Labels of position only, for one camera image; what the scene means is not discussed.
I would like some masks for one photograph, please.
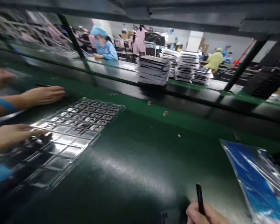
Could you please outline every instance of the clear plastic blister tray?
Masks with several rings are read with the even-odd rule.
[[[11,192],[15,194],[17,186],[34,191],[58,184],[79,156],[124,109],[122,105],[81,98],[32,124],[34,130],[45,129],[49,133],[29,138],[0,155],[0,163],[13,172],[12,182],[7,181],[3,187],[0,185],[0,198]]]

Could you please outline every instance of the blue protective gown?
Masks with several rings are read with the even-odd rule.
[[[102,55],[106,60],[118,60],[117,52],[114,45],[107,40],[106,46],[102,47],[98,43],[96,44],[96,51]]]
[[[224,61],[225,61],[225,63],[227,63],[227,64],[231,64],[231,61],[232,61],[232,57],[231,56],[225,56],[224,57]]]
[[[227,49],[225,49],[224,51],[221,52],[223,57],[225,57],[227,55]]]

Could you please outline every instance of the yellow gown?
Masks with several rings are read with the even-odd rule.
[[[213,53],[206,60],[208,64],[203,66],[204,68],[212,69],[213,71],[217,71],[219,68],[219,64],[223,62],[223,55],[220,51]]]

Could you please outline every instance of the blue cap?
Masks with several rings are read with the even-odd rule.
[[[99,35],[99,36],[102,36],[102,37],[107,37],[108,36],[107,32],[98,25],[94,25],[92,27],[90,34],[94,35],[94,36]]]

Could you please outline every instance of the black pen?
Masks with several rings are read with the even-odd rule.
[[[198,209],[199,212],[203,215],[205,215],[204,206],[203,206],[203,199],[202,199],[202,189],[200,184],[196,184],[196,190],[197,190],[197,199],[198,199]]]

